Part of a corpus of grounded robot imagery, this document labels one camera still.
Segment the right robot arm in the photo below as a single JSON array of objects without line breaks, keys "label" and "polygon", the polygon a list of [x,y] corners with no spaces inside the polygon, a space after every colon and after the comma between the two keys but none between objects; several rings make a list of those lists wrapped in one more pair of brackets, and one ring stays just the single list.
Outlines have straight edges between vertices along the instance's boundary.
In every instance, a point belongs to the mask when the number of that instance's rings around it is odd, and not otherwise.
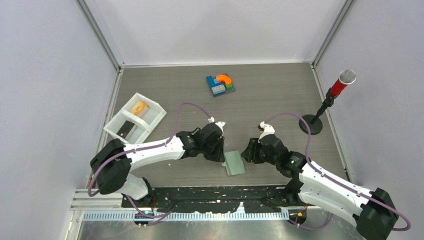
[{"label": "right robot arm", "polygon": [[283,190],[291,205],[301,202],[320,207],[353,225],[367,240],[386,240],[399,216],[388,192],[370,190],[326,171],[302,153],[288,150],[274,134],[251,138],[241,157],[248,163],[269,163],[290,178]]}]

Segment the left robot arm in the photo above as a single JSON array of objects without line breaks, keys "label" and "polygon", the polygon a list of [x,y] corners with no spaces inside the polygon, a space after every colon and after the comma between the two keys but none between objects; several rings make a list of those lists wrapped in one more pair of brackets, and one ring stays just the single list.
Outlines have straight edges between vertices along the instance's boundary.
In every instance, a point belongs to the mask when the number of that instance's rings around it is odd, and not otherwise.
[{"label": "left robot arm", "polygon": [[170,138],[141,143],[124,144],[118,139],[109,141],[90,161],[93,177],[90,188],[97,186],[96,194],[121,193],[135,200],[141,207],[153,202],[150,186],[132,171],[150,164],[194,158],[203,155],[212,162],[224,162],[225,122],[211,122],[193,131],[180,131]]}]

